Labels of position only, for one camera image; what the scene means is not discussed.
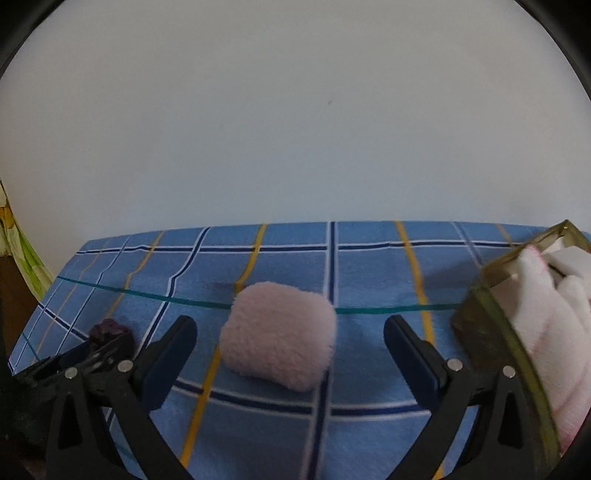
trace white wall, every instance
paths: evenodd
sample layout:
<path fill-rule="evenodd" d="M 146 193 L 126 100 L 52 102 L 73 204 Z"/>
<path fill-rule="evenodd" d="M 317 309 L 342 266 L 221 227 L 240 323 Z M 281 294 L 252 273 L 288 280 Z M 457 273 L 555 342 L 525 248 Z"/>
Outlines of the white wall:
<path fill-rule="evenodd" d="M 0 82 L 0 176 L 53 273 L 203 224 L 589 229 L 590 132 L 512 0 L 66 0 Z"/>

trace blue checkered cloth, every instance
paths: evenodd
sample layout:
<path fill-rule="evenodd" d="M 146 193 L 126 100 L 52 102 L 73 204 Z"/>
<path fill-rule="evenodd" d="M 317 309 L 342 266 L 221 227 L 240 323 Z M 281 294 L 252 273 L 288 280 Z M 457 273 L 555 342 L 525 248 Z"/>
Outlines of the blue checkered cloth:
<path fill-rule="evenodd" d="M 437 349 L 464 358 L 450 328 L 455 304 L 484 263 L 543 228 L 404 222 L 420 266 Z M 151 417 L 180 455 L 236 281 L 259 226 L 194 228 L 88 242 L 63 268 L 10 357 L 18 372 L 79 345 L 110 310 L 140 348 L 179 315 L 195 319 L 197 346 L 163 407 Z M 207 480 L 383 480 L 428 420 L 383 341 L 386 318 L 404 312 L 423 335 L 416 285 L 394 222 L 269 225 L 246 284 L 274 281 L 327 296 L 337 308 L 333 365 L 299 394 L 220 366 L 188 467 Z M 473 411 L 444 462 L 449 473 Z M 112 436 L 128 469 L 144 478 L 116 419 Z"/>

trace yellow stripe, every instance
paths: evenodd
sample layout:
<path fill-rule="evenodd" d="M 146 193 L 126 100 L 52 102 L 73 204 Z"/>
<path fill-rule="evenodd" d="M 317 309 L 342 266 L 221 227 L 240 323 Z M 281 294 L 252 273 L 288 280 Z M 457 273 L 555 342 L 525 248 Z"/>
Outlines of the yellow stripe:
<path fill-rule="evenodd" d="M 252 244 L 254 248 L 250 257 L 248 258 L 244 272 L 242 272 L 242 275 L 240 275 L 240 278 L 238 278 L 234 284 L 234 295 L 238 295 L 242 290 L 244 290 L 244 282 L 248 279 L 252 269 L 255 267 L 256 258 L 259 254 L 259 251 L 261 251 L 262 238 L 265 235 L 265 230 L 267 230 L 267 224 L 263 223 L 256 233 L 255 241 Z M 183 451 L 178 458 L 185 468 L 189 466 L 189 462 L 191 461 L 191 454 L 193 453 L 195 441 L 197 440 L 197 434 L 199 433 L 199 427 L 201 426 L 201 422 L 203 420 L 203 414 L 205 413 L 205 407 L 207 406 L 209 395 L 212 393 L 213 380 L 216 378 L 217 369 L 220 365 L 221 359 L 222 357 L 219 346 L 216 345 L 216 348 L 213 351 L 212 360 L 209 362 L 209 366 L 207 367 L 205 380 L 203 381 L 203 393 L 201 393 L 197 399 L 193 417 L 191 418 L 191 423 L 189 424 L 189 431 L 187 432 L 187 437 L 184 441 Z"/>
<path fill-rule="evenodd" d="M 509 235 L 509 232 L 505 229 L 504 226 L 502 226 L 500 223 L 495 223 L 496 227 L 499 229 L 499 231 L 501 232 L 501 235 L 503 236 L 503 238 L 505 239 L 505 241 L 512 247 L 515 246 L 515 244 L 513 243 L 513 240 L 511 239 L 511 235 Z"/>
<path fill-rule="evenodd" d="M 244 290 L 244 282 L 251 274 L 252 269 L 255 268 L 256 257 L 259 251 L 261 251 L 262 237 L 265 235 L 265 230 L 267 230 L 267 224 L 263 223 L 256 233 L 255 242 L 252 245 L 254 249 L 251 252 L 251 256 L 248 259 L 248 263 L 246 264 L 244 272 L 242 272 L 242 275 L 240 275 L 240 278 L 236 280 L 236 283 L 234 284 L 234 295 L 238 295 L 242 290 Z"/>
<path fill-rule="evenodd" d="M 203 381 L 203 393 L 199 395 L 197 405 L 195 406 L 195 412 L 193 413 L 193 418 L 191 419 L 191 425 L 189 425 L 189 431 L 187 432 L 187 437 L 183 445 L 183 451 L 179 457 L 180 462 L 185 468 L 189 466 L 189 462 L 191 460 L 193 446 L 195 445 L 199 427 L 201 426 L 201 422 L 203 420 L 205 406 L 207 405 L 209 395 L 212 393 L 213 380 L 216 378 L 217 368 L 219 367 L 221 359 L 222 357 L 220 355 L 220 349 L 216 345 L 216 349 L 213 351 L 212 361 L 209 363 L 209 367 L 207 367 L 207 374 L 205 375 L 205 380 Z"/>
<path fill-rule="evenodd" d="M 137 273 L 139 272 L 142 268 L 145 267 L 146 263 L 148 263 L 148 260 L 150 259 L 150 257 L 152 256 L 152 254 L 154 253 L 154 250 L 156 249 L 156 246 L 158 245 L 158 243 L 160 242 L 160 239 L 162 238 L 162 236 L 164 235 L 164 230 L 161 231 L 158 236 L 152 241 L 152 243 L 150 244 L 150 250 L 148 250 L 146 252 L 146 254 L 144 255 L 144 258 L 142 259 L 142 261 L 139 263 L 139 265 L 136 267 L 135 270 L 133 270 L 133 272 L 128 273 L 127 277 L 125 277 L 125 284 L 123 285 L 123 289 L 127 290 L 129 288 L 129 284 L 131 283 L 131 278 Z M 113 305 L 111 305 L 111 308 L 109 309 L 109 311 L 106 313 L 105 318 L 109 318 L 111 317 L 111 315 L 113 315 L 113 312 L 115 311 L 115 309 L 117 308 L 117 305 L 119 305 L 119 302 L 121 301 L 121 299 L 124 297 L 125 293 L 120 293 L 119 296 L 115 299 L 115 301 L 113 302 Z"/>
<path fill-rule="evenodd" d="M 80 275 L 78 275 L 78 280 L 82 279 L 82 276 L 86 273 L 86 271 L 92 267 L 95 262 L 98 260 L 98 258 L 100 257 L 100 254 L 103 252 L 103 250 L 105 249 L 105 247 L 107 246 L 107 244 L 109 243 L 109 241 L 107 240 L 103 246 L 100 248 L 100 251 L 96 254 L 96 256 L 92 259 L 92 262 L 90 262 L 81 272 Z M 41 341 L 39 342 L 39 345 L 37 346 L 37 353 L 39 353 L 39 350 L 41 349 L 41 346 L 43 345 L 43 342 L 45 341 L 45 338 L 47 337 L 47 334 L 49 333 L 49 330 L 51 329 L 51 326 L 53 325 L 53 322 L 56 321 L 56 319 L 60 316 L 61 310 L 64 307 L 64 305 L 68 302 L 68 300 L 70 300 L 70 297 L 72 296 L 72 294 L 76 291 L 76 287 L 78 285 L 74 285 L 74 287 L 70 290 L 70 293 L 66 296 L 65 300 L 61 303 L 60 307 L 57 309 L 57 311 L 55 312 L 52 320 L 49 322 L 49 325 L 47 325 L 47 328 L 45 330 L 45 333 L 43 333 L 43 336 L 41 337 Z"/>
<path fill-rule="evenodd" d="M 410 270 L 413 273 L 414 291 L 417 293 L 417 299 L 419 305 L 429 305 L 427 295 L 425 295 L 425 289 L 423 288 L 423 276 L 421 275 L 421 268 L 418 264 L 417 256 L 414 254 L 413 246 L 410 244 L 408 235 L 402 222 L 395 222 L 396 229 L 398 230 L 398 236 L 404 244 L 404 251 L 406 252 L 408 263 L 410 264 Z M 431 318 L 431 312 L 423 310 L 421 312 L 421 321 L 423 323 L 423 332 L 425 333 L 425 340 L 432 345 L 435 345 L 435 332 L 433 331 L 433 319 Z M 437 472 L 433 480 L 439 480 L 443 478 L 443 464 L 439 465 Z"/>

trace navy blue stripe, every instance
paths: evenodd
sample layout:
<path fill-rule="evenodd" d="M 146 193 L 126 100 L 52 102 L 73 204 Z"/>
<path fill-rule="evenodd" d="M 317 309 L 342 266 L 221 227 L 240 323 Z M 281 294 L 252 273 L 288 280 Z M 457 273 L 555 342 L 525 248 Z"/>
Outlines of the navy blue stripe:
<path fill-rule="evenodd" d="M 375 250 L 378 248 L 402 247 L 402 242 L 383 242 L 373 245 L 339 245 L 339 250 Z"/>
<path fill-rule="evenodd" d="M 193 247 L 183 247 L 183 246 L 175 246 L 175 245 L 160 245 L 154 248 L 155 252 L 183 252 L 187 253 L 190 252 Z M 137 252 L 137 251 L 144 251 L 149 252 L 152 250 L 150 245 L 136 245 L 135 247 L 125 247 L 124 252 Z M 100 249 L 93 249 L 93 250 L 81 250 L 77 252 L 77 255 L 87 255 L 87 254 L 106 254 L 106 253 L 116 253 L 120 252 L 121 247 L 113 247 L 113 248 L 104 248 L 103 250 Z"/>
<path fill-rule="evenodd" d="M 462 240 L 412 240 L 413 247 L 460 247 Z M 339 245 L 339 250 L 376 250 L 380 248 L 403 248 L 403 242 L 381 242 L 378 244 Z"/>
<path fill-rule="evenodd" d="M 82 340 L 83 342 L 88 340 L 88 335 L 85 334 L 84 332 L 81 332 L 80 330 L 78 330 L 77 328 L 73 328 L 70 333 L 72 333 L 73 335 L 77 336 L 80 340 Z"/>
<path fill-rule="evenodd" d="M 424 411 L 418 404 L 401 405 L 399 407 L 384 408 L 333 408 L 330 414 L 333 417 L 370 417 L 376 415 L 396 415 L 398 413 L 407 413 L 409 411 Z"/>
<path fill-rule="evenodd" d="M 177 280 L 178 278 L 187 271 L 187 269 L 191 266 L 191 264 L 193 263 L 193 260 L 195 259 L 195 256 L 197 255 L 197 253 L 200 251 L 200 247 L 201 244 L 203 243 L 203 240 L 205 239 L 205 236 L 207 235 L 207 232 L 209 231 L 209 227 L 204 228 L 197 240 L 197 242 L 195 243 L 195 246 L 191 249 L 191 256 L 189 257 L 189 260 L 185 263 L 184 267 L 181 268 L 181 270 L 179 270 L 172 278 L 170 281 L 170 289 L 167 292 L 166 296 L 167 297 L 171 297 L 174 295 L 174 289 L 176 287 L 177 284 Z M 152 324 L 150 331 L 148 332 L 148 336 L 146 337 L 146 341 L 144 343 L 144 345 L 142 346 L 142 350 L 144 350 L 147 345 L 149 345 L 150 340 L 152 339 L 152 336 L 154 335 L 154 332 L 156 331 L 156 329 L 158 328 L 158 325 L 160 324 L 160 320 L 162 319 L 162 317 L 164 316 L 164 314 L 166 313 L 166 310 L 168 309 L 168 306 L 170 305 L 170 302 L 166 302 L 166 304 L 164 305 L 164 307 L 162 308 L 162 310 L 160 310 L 158 316 L 156 317 L 155 322 Z"/>
<path fill-rule="evenodd" d="M 464 244 L 461 240 L 411 240 L 413 247 L 460 247 Z"/>
<path fill-rule="evenodd" d="M 261 252 L 325 252 L 325 245 L 267 245 L 261 247 Z"/>
<path fill-rule="evenodd" d="M 93 250 L 80 250 L 76 252 L 76 255 L 87 255 L 87 254 L 107 254 L 110 252 L 118 252 L 120 250 L 119 247 L 113 248 L 104 248 L 104 249 L 93 249 Z"/>
<path fill-rule="evenodd" d="M 467 238 L 466 232 L 463 231 L 463 228 L 458 225 L 458 228 L 462 230 L 462 234 L 464 234 Z M 484 241 L 484 240 L 477 240 L 471 241 L 472 244 L 478 247 L 496 247 L 496 248 L 510 248 L 513 245 L 510 245 L 506 242 L 491 242 L 491 241 Z M 411 240 L 410 244 L 413 247 L 459 247 L 464 245 L 465 242 L 463 240 Z M 374 250 L 380 248 L 403 248 L 403 242 L 381 242 L 377 244 L 358 244 L 358 245 L 341 245 L 339 247 L 340 250 Z M 191 252 L 193 247 L 176 247 L 174 245 L 160 245 L 154 248 L 154 252 L 173 252 L 173 253 L 188 253 Z M 125 247 L 125 252 L 135 252 L 135 251 L 144 251 L 148 252 L 152 250 L 152 247 L 149 245 L 137 245 L 135 247 Z M 261 252 L 323 252 L 326 250 L 326 246 L 324 245 L 264 245 L 261 247 Z M 228 252 L 228 253 L 250 253 L 253 251 L 253 247 L 250 246 L 216 246 L 211 245 L 208 247 L 203 247 L 200 250 L 202 253 L 217 253 L 217 252 Z M 93 249 L 93 250 L 84 250 L 79 251 L 77 255 L 85 255 L 85 254 L 98 254 L 98 253 L 115 253 L 121 252 L 120 248 L 105 248 L 103 250 L 100 249 Z"/>
<path fill-rule="evenodd" d="M 195 395 L 201 395 L 203 388 L 197 385 L 193 385 L 177 379 L 174 382 L 174 386 L 184 392 L 192 393 Z M 294 413 L 299 415 L 311 415 L 312 407 L 300 406 L 300 405 L 282 405 L 266 401 L 251 400 L 248 398 L 235 397 L 232 394 L 225 394 L 216 391 L 211 392 L 211 398 L 216 400 L 230 403 L 232 405 L 238 405 L 241 407 L 255 408 L 264 411 L 275 411 L 279 413 Z M 396 415 L 401 413 L 408 413 L 412 411 L 427 411 L 421 408 L 420 405 L 414 403 L 409 405 L 400 405 L 397 407 L 357 407 L 357 408 L 332 408 L 330 411 L 333 417 L 375 417 L 381 415 Z"/>
<path fill-rule="evenodd" d="M 58 323 L 59 325 L 61 325 L 62 327 L 64 327 L 66 329 L 66 332 L 68 330 L 70 330 L 70 324 L 67 323 L 64 319 L 59 318 L 50 309 L 45 309 L 45 311 L 49 314 L 49 316 L 51 317 L 52 320 L 54 320 L 56 323 Z"/>
<path fill-rule="evenodd" d="M 188 383 L 183 382 L 182 380 L 176 380 L 174 382 L 174 386 L 184 390 L 186 392 L 191 392 L 197 395 L 201 395 L 203 393 L 203 389 L 201 387 L 197 387 L 195 385 L 191 385 Z M 240 398 L 234 397 L 233 395 L 220 393 L 216 391 L 212 391 L 209 395 L 210 398 L 215 398 L 216 400 L 223 401 L 226 403 L 231 403 L 232 405 L 238 405 L 241 407 L 248 407 L 248 408 L 256 408 L 258 410 L 265 410 L 265 411 L 276 411 L 280 413 L 296 413 L 300 415 L 312 415 L 312 407 L 306 407 L 301 405 L 281 405 L 276 403 L 268 403 L 264 401 L 258 400 L 250 400 L 248 398 Z"/>
<path fill-rule="evenodd" d="M 72 328 L 72 325 L 67 323 L 64 319 L 58 317 L 55 313 L 53 313 L 50 309 L 45 309 L 45 311 L 52 317 L 53 320 L 56 321 L 66 332 L 71 332 L 76 335 L 80 340 L 86 341 L 88 340 L 88 335 L 82 333 L 80 330 L 76 328 Z"/>
<path fill-rule="evenodd" d="M 203 247 L 202 253 L 250 253 L 254 247 Z M 261 252 L 324 252 L 325 245 L 264 245 Z"/>
<path fill-rule="evenodd" d="M 21 352 L 21 356 L 22 353 L 25 351 L 25 348 L 29 347 L 31 349 L 31 352 L 33 352 L 33 355 L 35 355 L 35 358 L 37 359 L 37 361 L 41 360 L 39 358 L 39 356 L 37 355 L 37 352 L 35 351 L 35 349 L 33 348 L 33 346 L 31 345 L 31 342 L 29 341 L 29 339 L 25 336 L 24 333 L 21 333 L 22 337 L 25 339 L 26 345 L 23 347 L 22 352 Z"/>
<path fill-rule="evenodd" d="M 474 247 L 474 244 L 472 243 L 472 239 L 470 239 L 470 236 L 466 233 L 466 231 L 464 230 L 464 227 L 459 223 L 454 223 L 454 225 L 456 225 L 457 229 L 459 230 L 460 234 L 462 235 L 463 240 L 464 240 L 468 250 L 472 253 L 472 255 L 474 255 L 474 257 L 476 258 L 476 261 L 480 265 L 483 265 L 484 259 L 482 258 L 482 255 L 480 254 L 480 252 Z"/>
<path fill-rule="evenodd" d="M 253 250 L 254 250 L 253 247 L 203 247 L 201 249 L 201 252 L 204 254 L 211 253 L 211 252 L 228 252 L 228 253 L 241 254 L 241 253 L 250 253 Z"/>
<path fill-rule="evenodd" d="M 154 248 L 154 252 L 174 252 L 174 253 L 188 253 L 193 249 L 193 247 L 174 247 L 174 246 L 166 246 L 160 245 L 159 247 Z M 138 245 L 137 247 L 127 247 L 125 248 L 125 252 L 136 252 L 136 251 L 144 251 L 150 252 L 152 251 L 152 247 L 149 245 Z"/>
<path fill-rule="evenodd" d="M 329 236 L 329 290 L 328 299 L 334 304 L 335 302 L 335 256 L 336 256 L 336 231 L 335 223 L 330 223 L 330 236 Z M 330 383 L 330 369 L 325 373 L 322 384 L 320 385 L 318 409 L 316 411 L 316 425 L 314 426 L 314 442 L 312 451 L 310 454 L 310 464 L 308 466 L 308 473 L 306 478 L 308 480 L 315 480 L 317 470 L 319 467 L 320 460 L 320 448 L 322 446 L 322 435 L 324 432 L 324 422 L 326 420 L 326 406 L 329 396 L 329 383 Z"/>
<path fill-rule="evenodd" d="M 483 240 L 472 240 L 472 243 L 477 247 L 494 247 L 494 248 L 513 248 L 513 245 L 503 242 L 486 242 Z"/>

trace pink plush toy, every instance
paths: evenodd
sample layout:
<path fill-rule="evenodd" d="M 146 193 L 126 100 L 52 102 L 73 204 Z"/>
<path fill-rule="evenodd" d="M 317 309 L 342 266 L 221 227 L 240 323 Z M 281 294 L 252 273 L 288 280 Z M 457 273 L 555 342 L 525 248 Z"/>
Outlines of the pink plush toy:
<path fill-rule="evenodd" d="M 322 381 L 335 336 L 335 310 L 323 296 L 264 282 L 236 296 L 219 346 L 232 370 L 307 391 Z"/>

